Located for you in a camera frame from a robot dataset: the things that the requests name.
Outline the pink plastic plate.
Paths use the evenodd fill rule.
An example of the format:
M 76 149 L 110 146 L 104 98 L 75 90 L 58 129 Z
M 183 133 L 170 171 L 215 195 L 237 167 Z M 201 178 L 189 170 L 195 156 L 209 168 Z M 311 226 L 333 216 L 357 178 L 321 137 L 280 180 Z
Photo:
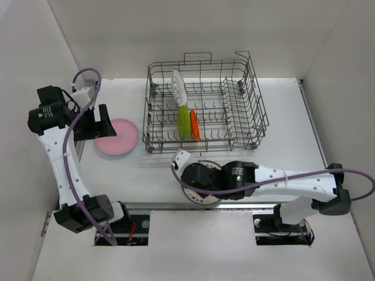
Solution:
M 110 156 L 119 156 L 130 152 L 139 139 L 137 126 L 130 120 L 122 118 L 113 119 L 111 123 L 117 135 L 96 139 L 96 148 Z

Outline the white plate with red pattern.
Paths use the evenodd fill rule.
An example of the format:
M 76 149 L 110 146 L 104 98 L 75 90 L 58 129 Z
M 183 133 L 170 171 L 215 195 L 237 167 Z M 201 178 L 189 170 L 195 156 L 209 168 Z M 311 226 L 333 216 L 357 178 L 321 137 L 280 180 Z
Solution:
M 182 187 L 184 195 L 193 203 L 198 205 L 216 205 L 221 199 L 211 195 L 200 195 L 195 191 Z

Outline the plain white ceramic plate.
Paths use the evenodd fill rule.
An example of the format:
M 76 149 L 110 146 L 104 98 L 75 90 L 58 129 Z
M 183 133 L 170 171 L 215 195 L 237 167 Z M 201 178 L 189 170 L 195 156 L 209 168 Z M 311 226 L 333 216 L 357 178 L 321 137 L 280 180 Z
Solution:
M 198 160 L 198 163 L 210 169 L 221 170 L 221 166 L 218 163 L 211 161 L 211 160 Z

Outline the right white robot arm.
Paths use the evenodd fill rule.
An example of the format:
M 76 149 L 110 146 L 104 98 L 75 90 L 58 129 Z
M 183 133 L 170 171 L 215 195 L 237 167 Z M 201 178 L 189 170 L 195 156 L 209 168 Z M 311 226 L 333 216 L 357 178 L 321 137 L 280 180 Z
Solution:
M 294 200 L 274 207 L 271 223 L 280 231 L 315 214 L 346 215 L 352 205 L 340 178 L 328 172 L 317 176 L 241 161 L 229 162 L 219 169 L 198 162 L 182 166 L 172 163 L 171 170 L 182 187 L 203 197 L 241 200 L 266 195 L 293 196 Z

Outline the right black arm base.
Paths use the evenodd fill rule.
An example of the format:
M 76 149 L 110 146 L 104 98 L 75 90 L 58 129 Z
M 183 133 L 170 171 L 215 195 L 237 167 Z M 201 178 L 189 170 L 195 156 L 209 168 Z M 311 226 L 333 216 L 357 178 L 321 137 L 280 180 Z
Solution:
M 258 246 L 311 246 L 315 234 L 306 220 L 296 225 L 276 223 L 272 214 L 253 215 L 255 243 Z

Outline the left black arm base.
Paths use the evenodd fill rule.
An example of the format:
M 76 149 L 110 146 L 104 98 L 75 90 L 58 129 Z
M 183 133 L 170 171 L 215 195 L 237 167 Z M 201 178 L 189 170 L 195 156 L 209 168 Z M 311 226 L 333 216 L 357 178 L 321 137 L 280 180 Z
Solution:
M 110 224 L 118 246 L 148 246 L 150 212 L 130 212 L 131 220 L 121 219 Z

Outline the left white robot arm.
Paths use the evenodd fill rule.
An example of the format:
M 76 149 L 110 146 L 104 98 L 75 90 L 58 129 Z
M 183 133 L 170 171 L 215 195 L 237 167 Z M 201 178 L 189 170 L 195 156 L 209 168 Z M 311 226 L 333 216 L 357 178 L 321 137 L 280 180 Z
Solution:
M 125 204 L 90 191 L 84 184 L 75 148 L 79 141 L 116 136 L 107 107 L 99 105 L 99 121 L 95 120 L 93 108 L 89 108 L 68 135 L 77 113 L 69 109 L 63 93 L 52 85 L 38 89 L 40 105 L 29 111 L 28 117 L 28 127 L 45 148 L 59 188 L 60 208 L 54 214 L 55 220 L 74 233 L 90 229 L 93 224 L 80 208 L 83 205 L 97 224 L 109 222 L 116 231 L 125 232 L 131 225 Z

